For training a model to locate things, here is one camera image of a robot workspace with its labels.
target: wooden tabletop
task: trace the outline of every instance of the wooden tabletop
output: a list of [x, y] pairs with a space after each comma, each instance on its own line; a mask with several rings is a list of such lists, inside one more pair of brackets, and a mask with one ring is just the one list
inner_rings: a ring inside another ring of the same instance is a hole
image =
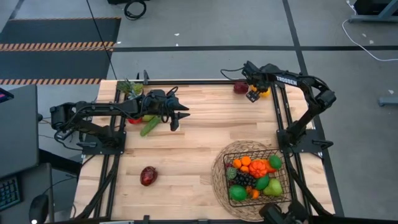
[[[114, 100], [116, 82], [101, 82], [97, 102]], [[168, 91], [172, 87], [146, 86], [144, 92]], [[291, 86], [286, 91], [292, 118], [299, 119], [307, 110], [303, 93]], [[271, 96], [251, 103], [245, 95], [234, 94], [232, 85], [179, 85], [176, 96], [190, 108], [191, 114], [180, 120], [176, 132], [170, 131], [169, 123], [162, 123], [146, 137], [140, 137], [139, 131], [145, 124], [127, 123], [126, 149], [119, 163], [112, 220], [142, 220], [144, 215], [150, 215], [151, 220], [234, 219], [218, 203], [211, 186], [211, 165], [216, 155], [237, 140], [278, 147]], [[280, 93], [279, 100], [283, 108]], [[287, 127], [283, 110], [282, 117]], [[104, 126], [109, 124], [110, 117], [94, 117], [93, 122]], [[300, 155], [308, 188], [325, 209], [334, 213], [322, 161], [312, 154]], [[109, 161], [110, 169], [113, 160]], [[103, 156], [96, 156], [80, 172], [75, 196], [77, 214], [98, 189], [102, 162]], [[154, 166], [159, 172], [156, 182], [149, 187], [139, 181], [146, 166]], [[107, 199], [103, 198], [102, 215]]]

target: green vegetable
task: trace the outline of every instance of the green vegetable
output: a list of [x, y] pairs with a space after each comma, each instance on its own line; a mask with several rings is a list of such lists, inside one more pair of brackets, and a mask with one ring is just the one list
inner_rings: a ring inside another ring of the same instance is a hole
[[268, 186], [269, 183], [269, 177], [266, 175], [265, 177], [261, 177], [260, 179], [257, 179], [256, 181], [256, 189], [257, 190], [264, 190]]
[[262, 192], [264, 195], [275, 197], [281, 196], [284, 193], [279, 180], [275, 178], [269, 180], [268, 186]]
[[246, 189], [240, 185], [232, 185], [229, 188], [229, 196], [233, 200], [242, 201], [246, 199], [248, 193], [246, 193]]
[[228, 178], [229, 180], [234, 179], [234, 178], [236, 177], [236, 168], [234, 168], [234, 167], [229, 167], [229, 168], [226, 170], [226, 176], [227, 176], [227, 178]]
[[282, 167], [282, 161], [278, 156], [273, 155], [268, 158], [269, 164], [274, 169], [280, 169]]
[[160, 116], [157, 116], [155, 118], [153, 118], [151, 121], [149, 121], [147, 123], [147, 125], [145, 125], [145, 127], [141, 130], [141, 132], [139, 133], [141, 136], [145, 136], [147, 135], [152, 129], [154, 129], [157, 124], [160, 123]]
[[122, 91], [124, 94], [127, 94], [127, 98], [132, 100], [138, 97], [142, 93], [144, 85], [141, 83], [135, 83], [133, 81], [129, 81], [125, 79], [124, 81], [118, 81], [116, 88]]
[[150, 120], [152, 120], [155, 117], [155, 115], [144, 115], [142, 121], [143, 122], [149, 122]]

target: woven placemat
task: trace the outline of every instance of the woven placemat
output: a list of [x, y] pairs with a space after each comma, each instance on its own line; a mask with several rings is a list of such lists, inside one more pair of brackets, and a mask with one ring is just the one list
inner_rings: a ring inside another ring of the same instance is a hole
[[[229, 198], [226, 188], [226, 180], [224, 174], [224, 164], [223, 157], [228, 153], [235, 152], [251, 152], [251, 151], [260, 151], [260, 150], [270, 150], [265, 145], [256, 142], [256, 141], [236, 141], [228, 146], [226, 146], [220, 153], [217, 155], [213, 167], [211, 168], [211, 184], [213, 186], [213, 191], [216, 195], [219, 203], [224, 207], [224, 209], [229, 212], [231, 215], [235, 216], [238, 219], [247, 221], [247, 222], [263, 222], [264, 219], [261, 218], [259, 214], [259, 210], [263, 207], [263, 205], [255, 205], [255, 206], [245, 206], [245, 207], [232, 207], [229, 204]], [[281, 203], [279, 206], [282, 210], [285, 210], [288, 203]]]

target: hazard stripe tape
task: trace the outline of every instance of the hazard stripe tape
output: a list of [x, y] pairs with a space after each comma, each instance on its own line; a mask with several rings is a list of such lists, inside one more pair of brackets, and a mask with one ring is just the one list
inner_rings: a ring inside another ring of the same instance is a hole
[[[115, 43], [104, 42], [107, 50], [113, 51]], [[76, 50], [105, 50], [102, 42], [65, 42], [65, 43], [20, 43], [0, 44], [0, 51], [76, 51]]]
[[0, 79], [0, 85], [97, 85], [101, 78]]
[[[20, 19], [10, 19], [10, 21], [37, 21], [37, 20], [77, 20], [77, 19], [93, 19], [92, 17], [77, 17], [77, 18], [38, 18], [38, 19], [28, 19], [28, 18], [20, 18]], [[94, 19], [121, 19], [119, 16], [115, 17], [96, 17]]]

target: keyboard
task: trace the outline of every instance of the keyboard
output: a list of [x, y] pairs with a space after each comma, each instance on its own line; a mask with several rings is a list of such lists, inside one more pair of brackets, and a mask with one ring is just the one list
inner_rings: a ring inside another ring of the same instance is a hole
[[17, 177], [0, 180], [0, 211], [22, 202]]

